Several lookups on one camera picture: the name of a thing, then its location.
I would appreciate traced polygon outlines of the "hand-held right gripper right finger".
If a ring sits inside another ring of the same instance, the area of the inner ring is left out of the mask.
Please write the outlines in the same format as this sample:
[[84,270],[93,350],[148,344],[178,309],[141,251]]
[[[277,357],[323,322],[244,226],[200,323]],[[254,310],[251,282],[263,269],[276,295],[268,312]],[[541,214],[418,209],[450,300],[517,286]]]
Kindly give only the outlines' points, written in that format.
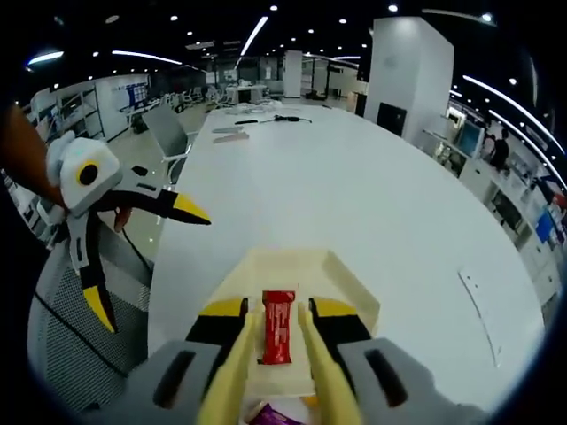
[[431,371],[386,338],[371,338],[354,307],[308,301],[308,358],[323,424],[486,424],[454,403]]

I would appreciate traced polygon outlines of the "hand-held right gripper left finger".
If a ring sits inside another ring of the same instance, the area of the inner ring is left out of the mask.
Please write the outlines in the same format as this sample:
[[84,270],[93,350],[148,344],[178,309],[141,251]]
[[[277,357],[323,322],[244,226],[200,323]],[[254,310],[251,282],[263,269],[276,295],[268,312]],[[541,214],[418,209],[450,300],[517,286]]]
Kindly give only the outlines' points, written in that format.
[[184,340],[164,344],[133,370],[110,405],[84,424],[195,424],[211,381],[243,330],[247,297],[208,304]]

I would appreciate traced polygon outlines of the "person's left hand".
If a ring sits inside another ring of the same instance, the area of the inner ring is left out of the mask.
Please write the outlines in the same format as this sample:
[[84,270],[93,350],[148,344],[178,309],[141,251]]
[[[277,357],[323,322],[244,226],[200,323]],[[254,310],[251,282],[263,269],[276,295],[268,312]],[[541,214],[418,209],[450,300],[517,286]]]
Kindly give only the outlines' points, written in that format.
[[120,206],[114,209],[113,229],[116,233],[120,233],[128,223],[132,209],[130,207]]

